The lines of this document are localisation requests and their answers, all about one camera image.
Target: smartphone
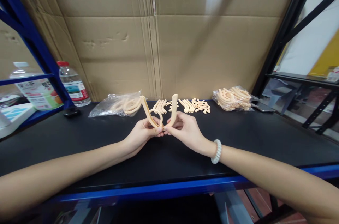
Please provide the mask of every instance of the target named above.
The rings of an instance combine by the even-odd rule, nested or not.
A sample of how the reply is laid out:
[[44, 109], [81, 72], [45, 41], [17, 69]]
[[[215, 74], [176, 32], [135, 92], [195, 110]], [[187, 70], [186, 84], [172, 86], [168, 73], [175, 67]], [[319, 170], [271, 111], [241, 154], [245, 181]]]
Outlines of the smartphone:
[[265, 112], [265, 113], [274, 113], [275, 112], [275, 109], [270, 108], [269, 106], [262, 104], [261, 102], [259, 102], [256, 105], [257, 106], [255, 108], [258, 109], [261, 112]]

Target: corrugated cardboard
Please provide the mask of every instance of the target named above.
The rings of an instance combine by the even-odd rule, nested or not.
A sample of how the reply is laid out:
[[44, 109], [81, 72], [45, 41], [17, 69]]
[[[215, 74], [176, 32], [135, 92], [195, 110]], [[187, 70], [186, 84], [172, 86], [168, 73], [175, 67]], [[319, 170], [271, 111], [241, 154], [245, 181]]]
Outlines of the corrugated cardboard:
[[290, 0], [156, 0], [162, 94], [252, 90]]
[[290, 0], [23, 0], [56, 59], [92, 99], [209, 99], [253, 87]]

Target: plastic bottle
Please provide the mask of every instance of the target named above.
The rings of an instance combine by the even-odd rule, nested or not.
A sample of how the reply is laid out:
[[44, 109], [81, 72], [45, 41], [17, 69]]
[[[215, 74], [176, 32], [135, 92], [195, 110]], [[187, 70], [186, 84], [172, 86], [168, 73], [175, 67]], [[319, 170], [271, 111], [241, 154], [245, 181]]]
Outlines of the plastic bottle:
[[[43, 75], [42, 71], [31, 68], [27, 62], [14, 62], [13, 64], [17, 69], [11, 73], [10, 78]], [[55, 109], [63, 104], [48, 79], [30, 80], [15, 85], [37, 110]]]
[[81, 81], [78, 73], [69, 67], [69, 63], [65, 61], [58, 61], [59, 76], [61, 82], [70, 95], [73, 103], [77, 107], [86, 106], [91, 103], [84, 84]]

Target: floor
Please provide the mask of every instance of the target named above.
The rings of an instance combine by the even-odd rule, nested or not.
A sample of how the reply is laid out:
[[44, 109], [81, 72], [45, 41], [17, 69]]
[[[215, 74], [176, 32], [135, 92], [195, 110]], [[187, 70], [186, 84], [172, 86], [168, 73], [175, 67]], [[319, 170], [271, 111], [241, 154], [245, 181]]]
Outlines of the floor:
[[[245, 192], [243, 190], [237, 190], [241, 200], [243, 201], [243, 204], [245, 208], [247, 209], [249, 215], [251, 216], [253, 222], [256, 222], [259, 220], [258, 215], [256, 214], [254, 208], [251, 205], [251, 202], [247, 198]], [[271, 202], [269, 198], [269, 193], [261, 188], [253, 188], [249, 189], [249, 192], [254, 199], [255, 203], [257, 204], [258, 208], [260, 209], [261, 213], [263, 215], [267, 215], [271, 210]], [[278, 200], [279, 206], [281, 206], [283, 203]], [[282, 221], [278, 222], [279, 224], [307, 224], [307, 221], [300, 213], [295, 213], [286, 219], [283, 219]]]

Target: white bead bracelet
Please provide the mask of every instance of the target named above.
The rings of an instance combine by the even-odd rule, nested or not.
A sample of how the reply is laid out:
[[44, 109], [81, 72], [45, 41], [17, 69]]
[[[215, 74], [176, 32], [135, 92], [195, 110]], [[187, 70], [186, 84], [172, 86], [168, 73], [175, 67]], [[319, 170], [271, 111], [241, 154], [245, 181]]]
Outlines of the white bead bracelet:
[[213, 164], [217, 164], [220, 160], [220, 155], [221, 155], [221, 142], [218, 139], [216, 139], [214, 142], [217, 144], [217, 150], [216, 150], [215, 157], [213, 159], [211, 158], [211, 161]]

